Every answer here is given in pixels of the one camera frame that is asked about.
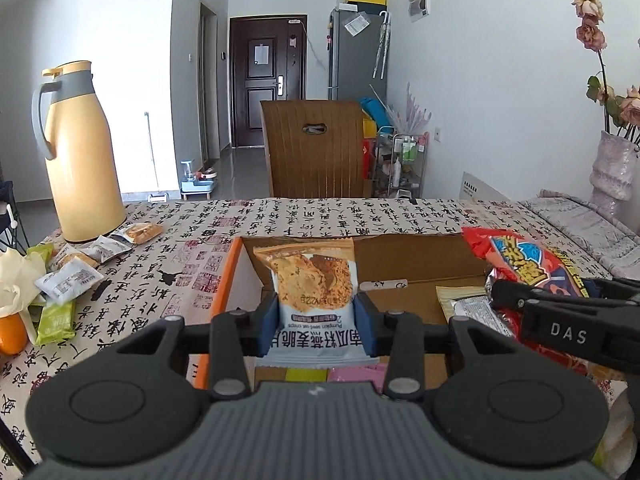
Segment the red foil snack bag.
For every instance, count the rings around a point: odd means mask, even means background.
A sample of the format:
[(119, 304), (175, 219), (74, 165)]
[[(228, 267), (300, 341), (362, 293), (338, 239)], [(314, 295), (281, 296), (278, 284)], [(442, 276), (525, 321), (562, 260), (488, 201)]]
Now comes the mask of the red foil snack bag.
[[(570, 298), (600, 296), (597, 286), (583, 280), (570, 260), (517, 232), (465, 226), (462, 237), (472, 254), (490, 266), (485, 284), (487, 290), (491, 290), (496, 281), (505, 280), (511, 284), (532, 286), (552, 295)], [(522, 335), (523, 302), (521, 299), (501, 298), (492, 300), (491, 307), (519, 342), (582, 376), (588, 375), (587, 361), (546, 348)]]

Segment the white pumpkin seed crisp packet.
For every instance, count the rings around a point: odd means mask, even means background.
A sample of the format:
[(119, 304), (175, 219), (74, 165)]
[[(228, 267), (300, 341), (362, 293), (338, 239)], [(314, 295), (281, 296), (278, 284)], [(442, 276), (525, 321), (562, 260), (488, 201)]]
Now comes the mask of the white pumpkin seed crisp packet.
[(254, 255), (269, 269), (280, 315), (260, 366), (320, 370), (378, 362), (364, 351), (356, 327), (353, 240), (256, 247)]

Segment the pink snack packet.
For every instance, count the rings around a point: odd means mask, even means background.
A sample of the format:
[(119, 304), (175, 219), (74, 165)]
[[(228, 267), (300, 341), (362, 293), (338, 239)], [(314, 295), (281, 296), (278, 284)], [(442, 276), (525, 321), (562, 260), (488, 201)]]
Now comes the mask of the pink snack packet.
[(370, 382), (378, 393), (383, 391), (387, 365), (385, 363), (334, 367), (329, 370), (328, 382)]

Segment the beige packet inside box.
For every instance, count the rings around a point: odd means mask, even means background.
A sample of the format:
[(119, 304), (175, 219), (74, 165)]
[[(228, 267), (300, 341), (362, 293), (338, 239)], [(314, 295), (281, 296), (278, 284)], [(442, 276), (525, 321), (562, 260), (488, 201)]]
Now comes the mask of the beige packet inside box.
[(485, 325), (495, 322), (496, 318), (483, 286), (437, 286), (435, 290), (446, 321), (460, 315)]

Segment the red orange cardboard box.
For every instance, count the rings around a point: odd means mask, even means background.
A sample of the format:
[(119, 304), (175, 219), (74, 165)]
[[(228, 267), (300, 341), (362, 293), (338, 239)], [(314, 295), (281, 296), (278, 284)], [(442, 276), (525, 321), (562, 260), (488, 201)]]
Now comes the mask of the red orange cardboard box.
[[(273, 290), (269, 269), (257, 247), (304, 244), (310, 238), (246, 237), (232, 240), (212, 303), (212, 315), (253, 311)], [(354, 238), (358, 283), (378, 310), (404, 310), (426, 324), (446, 322), (436, 288), (483, 286), (488, 264), (474, 257), (459, 234), (383, 234)]]

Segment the green packet inside box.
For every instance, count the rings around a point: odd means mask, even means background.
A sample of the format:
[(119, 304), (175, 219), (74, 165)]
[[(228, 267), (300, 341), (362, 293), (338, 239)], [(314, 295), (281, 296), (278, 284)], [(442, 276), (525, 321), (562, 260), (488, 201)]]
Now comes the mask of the green packet inside box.
[(288, 368), (285, 372), (286, 382), (326, 382), (329, 371), (318, 368)]

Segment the calligraphy print tablecloth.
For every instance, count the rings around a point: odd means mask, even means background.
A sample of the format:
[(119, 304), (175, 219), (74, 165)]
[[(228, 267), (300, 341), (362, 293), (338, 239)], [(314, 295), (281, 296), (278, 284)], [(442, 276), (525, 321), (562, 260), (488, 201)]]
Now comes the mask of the calligraphy print tablecloth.
[(126, 209), (129, 221), (159, 224), (162, 234), (100, 266), (103, 281), (76, 301), (74, 338), (27, 346), (1, 360), (1, 419), (32, 460), (39, 455), (24, 416), (32, 390), (158, 318), (176, 314), (189, 324), (205, 322), (236, 236), (437, 235), (488, 226), (558, 250), (583, 276), (639, 276), (638, 233), (555, 192), (519, 203), (260, 198), (133, 203)]

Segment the orange cracker packet by thermos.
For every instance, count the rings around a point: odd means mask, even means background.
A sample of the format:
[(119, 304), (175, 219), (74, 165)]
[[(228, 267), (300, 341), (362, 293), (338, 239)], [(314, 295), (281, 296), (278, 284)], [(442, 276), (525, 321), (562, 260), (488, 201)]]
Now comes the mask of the orange cracker packet by thermos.
[(114, 235), (131, 245), (142, 245), (163, 233), (163, 227), (153, 222), (134, 222), (118, 229)]

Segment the pink ribbed vase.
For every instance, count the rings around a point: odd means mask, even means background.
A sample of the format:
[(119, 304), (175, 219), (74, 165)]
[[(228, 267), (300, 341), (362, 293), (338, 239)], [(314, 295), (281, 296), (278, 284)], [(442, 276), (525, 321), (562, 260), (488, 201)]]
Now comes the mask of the pink ribbed vase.
[(601, 131), (596, 159), (589, 176), (590, 202), (617, 218), (631, 200), (639, 148), (620, 136)]

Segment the white sachet near thermos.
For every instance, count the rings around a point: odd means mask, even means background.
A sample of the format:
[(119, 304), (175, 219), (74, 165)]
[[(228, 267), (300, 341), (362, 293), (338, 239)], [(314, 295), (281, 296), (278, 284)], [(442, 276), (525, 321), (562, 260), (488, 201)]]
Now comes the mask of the white sachet near thermos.
[(60, 270), (35, 280), (35, 286), (52, 304), (67, 304), (103, 279), (104, 276), (84, 260), (73, 258)]

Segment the metal storage trolley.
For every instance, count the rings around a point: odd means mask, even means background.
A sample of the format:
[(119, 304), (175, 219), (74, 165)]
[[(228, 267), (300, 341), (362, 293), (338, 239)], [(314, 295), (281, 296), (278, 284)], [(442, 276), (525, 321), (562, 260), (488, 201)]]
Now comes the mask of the metal storage trolley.
[(426, 132), (402, 134), (390, 127), (376, 133), (372, 194), (375, 198), (397, 198), (413, 203), (422, 197), (428, 140)]

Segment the green snack packet by oranges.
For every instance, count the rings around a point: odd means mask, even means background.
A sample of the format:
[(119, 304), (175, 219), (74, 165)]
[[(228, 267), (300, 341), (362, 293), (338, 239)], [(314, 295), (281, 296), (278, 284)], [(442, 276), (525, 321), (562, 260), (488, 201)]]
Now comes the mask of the green snack packet by oranges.
[(58, 344), (75, 337), (75, 301), (47, 304), (41, 311), (36, 345)]

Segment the wooden chair back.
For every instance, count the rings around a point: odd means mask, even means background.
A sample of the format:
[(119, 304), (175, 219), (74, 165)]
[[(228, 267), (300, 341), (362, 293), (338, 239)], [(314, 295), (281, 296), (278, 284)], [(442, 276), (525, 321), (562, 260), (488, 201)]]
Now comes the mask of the wooden chair back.
[(360, 198), (362, 110), (356, 102), (262, 102), (270, 195)]

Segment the front orange mandarin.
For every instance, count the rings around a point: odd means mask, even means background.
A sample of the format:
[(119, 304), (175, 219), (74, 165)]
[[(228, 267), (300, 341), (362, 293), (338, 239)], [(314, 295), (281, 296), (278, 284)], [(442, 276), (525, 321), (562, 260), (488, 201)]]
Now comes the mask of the front orange mandarin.
[(28, 336), (21, 317), (15, 313), (0, 318), (0, 352), (15, 356), (27, 346)]

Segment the cream fabric flower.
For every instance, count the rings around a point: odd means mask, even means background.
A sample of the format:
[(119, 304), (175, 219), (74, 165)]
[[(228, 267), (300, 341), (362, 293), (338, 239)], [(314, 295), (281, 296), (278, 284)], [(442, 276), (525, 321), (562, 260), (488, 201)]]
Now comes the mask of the cream fabric flower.
[(23, 256), (16, 249), (1, 253), (1, 317), (17, 313), (26, 328), (28, 342), (36, 342), (29, 306), (40, 294), (35, 280), (46, 274), (46, 263), (38, 252)]

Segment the yellow thermos jug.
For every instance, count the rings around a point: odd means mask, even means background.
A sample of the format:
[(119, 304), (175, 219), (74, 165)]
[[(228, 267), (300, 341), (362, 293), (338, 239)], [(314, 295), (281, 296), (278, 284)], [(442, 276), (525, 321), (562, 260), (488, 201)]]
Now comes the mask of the yellow thermos jug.
[(42, 74), (50, 80), (32, 94), (32, 131), (46, 160), (64, 240), (90, 242), (126, 220), (110, 127), (89, 61), (64, 63)]

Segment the grey refrigerator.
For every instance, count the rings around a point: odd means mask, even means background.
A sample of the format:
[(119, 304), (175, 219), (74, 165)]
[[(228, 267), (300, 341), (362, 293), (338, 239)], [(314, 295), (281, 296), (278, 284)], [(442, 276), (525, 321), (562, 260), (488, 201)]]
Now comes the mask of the grey refrigerator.
[(359, 101), (386, 99), (382, 75), (386, 15), (334, 9), (329, 20), (328, 99)]

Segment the dark brown entrance door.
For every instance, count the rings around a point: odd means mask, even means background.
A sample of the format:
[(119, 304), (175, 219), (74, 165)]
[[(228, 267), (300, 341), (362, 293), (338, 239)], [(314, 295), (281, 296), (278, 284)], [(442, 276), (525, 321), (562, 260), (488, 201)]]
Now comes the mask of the dark brown entrance door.
[(262, 102), (305, 96), (305, 27), (303, 15), (230, 21), (230, 130), (234, 148), (264, 144)]

